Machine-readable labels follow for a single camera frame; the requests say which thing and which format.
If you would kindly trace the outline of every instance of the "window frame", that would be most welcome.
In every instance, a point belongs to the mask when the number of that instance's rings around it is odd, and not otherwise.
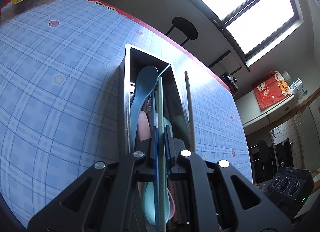
[[[189,0],[194,4],[211,22],[220,30],[223,36],[228,40],[231,46],[235,49],[236,53],[241,58],[242,62],[246,66],[247,70],[250,72],[249,68],[246,65],[246,61],[256,55],[259,51],[264,49],[267,45],[269,45],[272,41],[274,41],[278,36],[280,36],[284,31],[286,31],[290,26],[292,26],[298,19],[299,14],[297,7],[295,5],[294,0],[290,0],[293,17],[291,17],[286,23],[284,23],[279,29],[273,32],[270,36],[268,36],[265,40],[263,40],[260,44],[255,46],[248,53],[244,54],[239,44],[236,42],[234,37],[227,30],[227,26],[229,26],[233,21],[239,18],[243,13],[253,7],[260,0],[247,0],[243,4],[241,4],[238,8],[232,11],[226,18],[223,20],[219,19],[218,16],[202,1],[202,0]]]

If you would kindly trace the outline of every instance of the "black stool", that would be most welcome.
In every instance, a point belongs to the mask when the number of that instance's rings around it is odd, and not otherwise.
[[[181,17],[175,17],[172,20],[172,25],[171,29],[169,29],[165,35],[167,36],[174,28],[179,29],[187,37],[180,46],[183,46],[190,39],[196,40],[198,38],[198,31],[190,21]]]

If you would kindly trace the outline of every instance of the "triangular cutout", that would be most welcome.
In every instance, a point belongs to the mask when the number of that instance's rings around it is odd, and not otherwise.
[[[67,209],[70,209],[73,212],[78,212],[80,210],[82,201],[90,187],[92,178],[87,178],[76,190],[69,195],[61,205]]]
[[[239,179],[236,175],[233,175],[231,176],[231,180],[244,210],[259,205],[261,200],[250,188],[247,187],[246,184],[244,184],[241,179]]]

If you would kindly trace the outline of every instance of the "chair leg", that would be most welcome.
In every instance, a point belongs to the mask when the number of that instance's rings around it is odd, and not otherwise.
[[[188,38],[186,38],[186,40],[180,45],[180,46],[182,46],[183,47],[183,45],[188,41],[189,39]]]
[[[168,32],[165,34],[166,36],[174,29],[175,27],[172,26],[171,29],[168,30]]]

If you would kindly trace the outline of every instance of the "window sill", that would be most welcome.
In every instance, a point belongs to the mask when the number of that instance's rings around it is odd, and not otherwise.
[[[294,32],[301,24],[303,23],[302,19],[298,19],[294,24],[292,24],[286,31],[284,31],[280,36],[278,36],[275,40],[273,40],[270,44],[268,44],[265,48],[260,50],[253,57],[249,58],[245,63],[247,66],[251,66],[253,63],[257,62],[260,58],[262,58],[265,54],[267,54],[271,49],[276,47],[282,40],[288,37],[292,32]]]

